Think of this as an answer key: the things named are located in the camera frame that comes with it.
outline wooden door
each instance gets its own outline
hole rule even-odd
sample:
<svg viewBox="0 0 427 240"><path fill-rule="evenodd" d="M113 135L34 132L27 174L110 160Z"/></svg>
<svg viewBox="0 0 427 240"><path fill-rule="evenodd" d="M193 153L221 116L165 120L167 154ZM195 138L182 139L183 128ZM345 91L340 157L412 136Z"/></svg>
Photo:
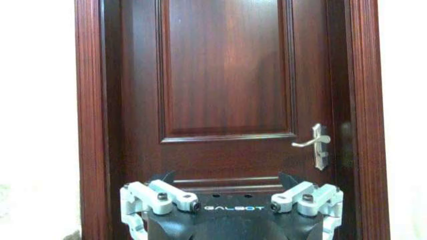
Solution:
<svg viewBox="0 0 427 240"><path fill-rule="evenodd" d="M334 133L327 2L122 2L127 181L178 171L199 191L277 191L278 172L319 171L317 123Z"/></svg>

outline bolt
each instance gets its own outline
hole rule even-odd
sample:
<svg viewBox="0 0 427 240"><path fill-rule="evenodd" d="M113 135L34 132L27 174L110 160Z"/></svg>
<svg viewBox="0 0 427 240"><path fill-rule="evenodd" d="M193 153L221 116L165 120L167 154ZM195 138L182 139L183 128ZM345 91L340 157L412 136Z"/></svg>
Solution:
<svg viewBox="0 0 427 240"><path fill-rule="evenodd" d="M190 205L190 210L197 213L201 210L201 202L194 201Z"/></svg>
<svg viewBox="0 0 427 240"><path fill-rule="evenodd" d="M305 194L305 195L302 196L302 200L306 201L306 202L309 202L309 203L313 203L313 202L315 201L314 195L311 195L311 194Z"/></svg>
<svg viewBox="0 0 427 240"><path fill-rule="evenodd" d="M167 194L166 192L161 192L161 193L158 194L158 199L159 199L161 201L169 200L169 194Z"/></svg>
<svg viewBox="0 0 427 240"><path fill-rule="evenodd" d="M270 208L274 213L278 213L281 211L281 205L277 202L271 203Z"/></svg>

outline door handle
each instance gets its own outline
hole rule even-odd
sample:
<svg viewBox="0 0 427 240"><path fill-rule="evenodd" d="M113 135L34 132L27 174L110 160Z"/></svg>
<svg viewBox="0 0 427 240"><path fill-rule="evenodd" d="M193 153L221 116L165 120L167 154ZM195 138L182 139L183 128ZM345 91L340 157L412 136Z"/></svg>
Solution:
<svg viewBox="0 0 427 240"><path fill-rule="evenodd" d="M330 153L327 151L327 144L332 142L332 137L326 135L326 127L318 123L313 127L313 139L303 143L293 142L293 147L305 148L314 145L314 166L323 171L330 164Z"/></svg>
<svg viewBox="0 0 427 240"><path fill-rule="evenodd" d="M329 135L321 135L305 143L293 142L293 147L305 148L315 143L329 144L332 142L332 137Z"/></svg>

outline white wall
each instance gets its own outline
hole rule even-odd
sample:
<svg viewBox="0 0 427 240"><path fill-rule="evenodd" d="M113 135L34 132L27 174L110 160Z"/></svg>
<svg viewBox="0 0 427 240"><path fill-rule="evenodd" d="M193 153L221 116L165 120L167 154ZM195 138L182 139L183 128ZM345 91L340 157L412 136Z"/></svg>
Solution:
<svg viewBox="0 0 427 240"><path fill-rule="evenodd" d="M427 1L380 0L390 227L427 239Z"/></svg>
<svg viewBox="0 0 427 240"><path fill-rule="evenodd" d="M3 240L61 240L81 227L75 51L73 0L2 1Z"/></svg>

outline wooden door frame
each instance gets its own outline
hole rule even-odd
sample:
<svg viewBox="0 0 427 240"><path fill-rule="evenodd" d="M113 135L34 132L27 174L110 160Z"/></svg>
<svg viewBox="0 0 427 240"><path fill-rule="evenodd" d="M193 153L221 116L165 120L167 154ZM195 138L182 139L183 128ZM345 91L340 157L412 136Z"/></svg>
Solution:
<svg viewBox="0 0 427 240"><path fill-rule="evenodd" d="M350 186L346 232L353 233L346 237L390 239L378 0L329 4L330 31L338 32L330 43L348 46L330 51L333 59L344 60L332 63L332 75L334 124L345 128L333 135L336 155L349 158L337 161L337 181ZM334 24L341 5L344 25ZM82 230L83 239L109 240L126 230L114 229L121 225L117 190L123 179L121 0L75 0L75 13ZM336 71L336 63L344 62Z"/></svg>

